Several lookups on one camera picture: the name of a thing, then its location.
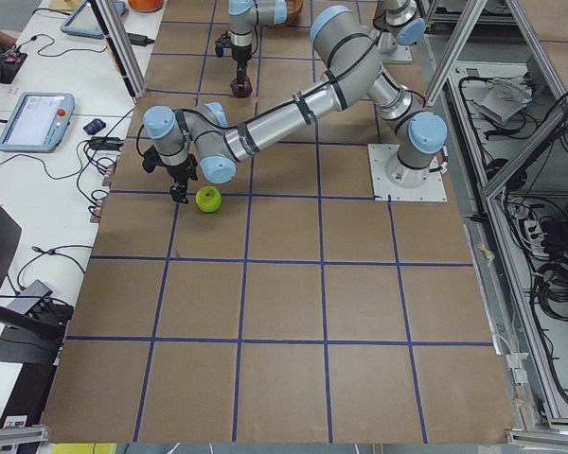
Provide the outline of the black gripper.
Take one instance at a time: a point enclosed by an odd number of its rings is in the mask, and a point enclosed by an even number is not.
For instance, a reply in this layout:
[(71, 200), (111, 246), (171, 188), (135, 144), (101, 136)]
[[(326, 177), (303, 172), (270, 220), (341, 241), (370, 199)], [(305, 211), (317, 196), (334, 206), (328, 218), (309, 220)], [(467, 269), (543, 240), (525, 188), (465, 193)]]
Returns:
[(171, 198), (176, 203), (188, 204), (187, 186), (188, 181), (197, 181), (198, 162), (194, 155), (188, 155), (179, 165), (166, 165), (166, 170), (173, 183), (169, 188)]
[(252, 59), (252, 46), (232, 46), (232, 58), (237, 62), (236, 86), (243, 88), (247, 80), (247, 64)]

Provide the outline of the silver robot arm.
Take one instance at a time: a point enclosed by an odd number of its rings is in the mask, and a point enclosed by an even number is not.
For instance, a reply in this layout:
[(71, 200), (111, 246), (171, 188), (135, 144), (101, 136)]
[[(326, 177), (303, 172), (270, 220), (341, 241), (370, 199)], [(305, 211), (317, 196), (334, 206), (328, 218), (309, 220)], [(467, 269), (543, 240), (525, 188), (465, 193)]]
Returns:
[(185, 203), (188, 183), (199, 173), (211, 183), (227, 183), (235, 177), (238, 163), (367, 96), (399, 139), (384, 166), (386, 179), (403, 189), (425, 184), (447, 139), (444, 120), (426, 111), (388, 73), (374, 39), (347, 7), (323, 10), (311, 26), (310, 39), (326, 66), (323, 76), (291, 99), (236, 126), (227, 124), (219, 103), (176, 110), (157, 105), (146, 110), (143, 125), (152, 145), (142, 154), (143, 169), (152, 173), (164, 168), (172, 179), (172, 199)]
[(256, 26), (283, 24), (288, 16), (285, 0), (229, 0), (229, 43), (237, 63), (236, 78), (230, 84), (235, 97), (248, 97), (252, 84), (247, 66), (252, 58), (253, 32)]

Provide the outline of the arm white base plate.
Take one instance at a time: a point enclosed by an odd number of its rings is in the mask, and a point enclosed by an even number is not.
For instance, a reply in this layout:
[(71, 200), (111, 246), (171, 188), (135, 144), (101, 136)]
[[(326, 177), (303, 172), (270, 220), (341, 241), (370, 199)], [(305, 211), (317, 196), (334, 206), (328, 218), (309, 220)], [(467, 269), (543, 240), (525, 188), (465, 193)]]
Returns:
[(383, 33), (377, 41), (381, 60), (385, 63), (410, 64), (412, 54), (408, 45), (398, 44), (394, 35)]
[(448, 151), (434, 154), (428, 167), (415, 170), (399, 160), (398, 144), (369, 144), (368, 161), (375, 201), (447, 202), (443, 175)]

